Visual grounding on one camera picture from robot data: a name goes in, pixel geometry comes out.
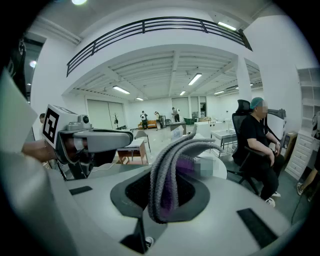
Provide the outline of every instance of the person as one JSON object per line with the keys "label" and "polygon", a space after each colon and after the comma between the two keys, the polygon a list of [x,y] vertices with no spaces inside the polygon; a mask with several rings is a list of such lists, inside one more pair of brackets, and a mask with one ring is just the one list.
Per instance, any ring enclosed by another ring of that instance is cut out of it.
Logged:
{"label": "person", "polygon": [[44,130],[45,115],[46,115],[45,113],[42,113],[39,116],[40,123],[41,123],[40,130],[39,130],[39,138],[40,138],[40,140],[43,139],[43,136],[44,136],[43,130]]}
{"label": "person", "polygon": [[148,115],[144,111],[142,111],[142,114],[140,115],[141,120],[142,120],[142,128],[145,129],[145,127],[146,127],[146,129],[148,130],[147,116]]}
{"label": "person", "polygon": [[[299,196],[302,195],[302,193],[306,190],[306,188],[314,181],[317,173],[320,171],[320,150],[318,150],[318,153],[316,155],[316,160],[314,164],[314,168],[312,171],[309,173],[308,177],[305,179],[304,183],[302,184],[301,182],[298,182],[296,185],[296,191]],[[308,201],[310,202],[319,189],[320,182],[317,184],[316,189],[312,193],[310,197],[308,197]]]}
{"label": "person", "polygon": [[[247,159],[249,174],[263,183],[260,197],[273,207],[276,203],[271,198],[280,197],[277,192],[279,186],[278,177],[284,164],[284,157],[280,155],[280,142],[267,130],[262,119],[267,116],[268,105],[261,97],[255,97],[250,104],[251,114],[246,116],[241,123],[238,150],[233,155],[234,162],[241,165],[248,155],[245,147],[266,154],[261,158],[250,155]],[[275,153],[269,148],[268,140],[275,144]]]}
{"label": "person", "polygon": [[179,113],[176,111],[176,109],[174,107],[172,108],[172,114],[174,116],[174,121],[175,122],[180,122]]}
{"label": "person", "polygon": [[161,129],[161,125],[160,125],[160,115],[159,115],[159,112],[156,111],[154,112],[155,114],[155,121],[156,121],[156,131],[160,130]]}

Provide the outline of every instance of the black pants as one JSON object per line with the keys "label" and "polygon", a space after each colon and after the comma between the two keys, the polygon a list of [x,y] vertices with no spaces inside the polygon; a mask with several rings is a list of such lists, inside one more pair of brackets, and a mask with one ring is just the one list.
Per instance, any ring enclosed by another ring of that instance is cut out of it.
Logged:
{"label": "black pants", "polygon": [[145,129],[145,127],[148,129],[148,121],[142,121],[142,129]]}
{"label": "black pants", "polygon": [[176,115],[174,116],[174,121],[175,121],[175,122],[180,122],[179,114],[176,114]]}
{"label": "black pants", "polygon": [[274,157],[272,167],[270,167],[270,159],[267,156],[265,158],[252,156],[247,159],[244,169],[248,170],[248,174],[251,177],[263,183],[261,199],[267,200],[277,191],[279,186],[278,177],[284,162],[285,159],[281,154]]}

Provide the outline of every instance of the ceiling light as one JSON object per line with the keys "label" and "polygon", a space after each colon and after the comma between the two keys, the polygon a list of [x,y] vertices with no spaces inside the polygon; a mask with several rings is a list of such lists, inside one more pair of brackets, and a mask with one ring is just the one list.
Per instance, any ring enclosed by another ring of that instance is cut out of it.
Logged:
{"label": "ceiling light", "polygon": [[122,88],[120,88],[119,86],[113,86],[112,87],[113,89],[116,89],[116,90],[118,90],[119,92],[122,92],[122,93],[124,93],[124,94],[130,94],[130,92],[128,92],[127,90],[124,90],[124,89],[122,89]]}
{"label": "ceiling light", "polygon": [[30,61],[30,63],[29,63],[30,67],[32,67],[32,68],[35,68],[35,67],[36,67],[36,64],[37,64],[37,62],[36,62],[35,60],[32,60],[32,61]]}
{"label": "ceiling light", "polygon": [[76,6],[82,5],[86,2],[87,0],[72,0],[72,3],[74,3]]}
{"label": "ceiling light", "polygon": [[194,78],[192,78],[191,82],[188,85],[192,86],[201,76],[202,76],[201,73],[196,73]]}
{"label": "ceiling light", "polygon": [[223,22],[220,22],[220,21],[218,22],[218,25],[224,26],[224,27],[226,27],[226,28],[228,28],[228,29],[230,29],[230,30],[236,30],[235,27],[230,26],[230,25],[228,25],[228,24],[226,24],[226,23],[223,23]]}

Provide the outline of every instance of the white column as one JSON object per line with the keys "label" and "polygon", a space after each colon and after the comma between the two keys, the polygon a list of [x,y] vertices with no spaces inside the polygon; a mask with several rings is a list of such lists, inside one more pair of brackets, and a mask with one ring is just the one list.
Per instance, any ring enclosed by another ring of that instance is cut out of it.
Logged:
{"label": "white column", "polygon": [[246,65],[246,61],[243,57],[237,56],[234,58],[234,68],[236,73],[236,79],[239,87],[239,99],[251,102],[252,93],[250,86],[250,78]]}
{"label": "white column", "polygon": [[198,96],[198,118],[201,117],[200,96]]}
{"label": "white column", "polygon": [[191,97],[188,96],[188,106],[189,106],[189,118],[192,118],[192,112],[191,112]]}

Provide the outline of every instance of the chair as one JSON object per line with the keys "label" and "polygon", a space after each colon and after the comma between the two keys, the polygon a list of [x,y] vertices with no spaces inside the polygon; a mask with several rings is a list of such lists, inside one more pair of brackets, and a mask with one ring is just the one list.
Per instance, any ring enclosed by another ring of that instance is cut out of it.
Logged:
{"label": "chair", "polygon": [[146,137],[147,138],[147,141],[145,141],[145,139],[143,139],[143,142],[144,143],[148,142],[148,146],[149,146],[149,150],[150,150],[150,156],[151,156],[150,158],[152,158],[148,135],[143,130],[138,130],[138,132],[136,133],[134,139],[139,139],[139,138],[142,138],[142,137]]}
{"label": "chair", "polygon": [[[238,141],[240,137],[241,124],[247,115],[250,115],[250,102],[243,99],[238,99],[238,109],[236,110],[235,113],[232,114],[232,121],[234,125],[234,130],[236,133],[236,138]],[[235,163],[234,160],[229,160],[228,162],[223,162],[223,163],[226,165],[227,172],[242,177],[242,179],[238,182],[239,184],[241,184],[244,180],[248,181],[248,183],[253,188],[254,192],[258,195],[259,194],[258,189],[254,184],[254,182],[252,181],[252,177],[250,176],[247,169],[248,167],[250,167],[250,163],[247,163],[247,160],[251,155],[255,155],[256,157],[263,158],[266,156],[266,154],[257,150],[250,149],[248,147],[245,147],[245,149],[248,151],[248,154],[241,165],[238,165],[237,163]],[[232,156],[234,156],[237,153],[237,150],[238,150],[238,146],[234,150]]]}

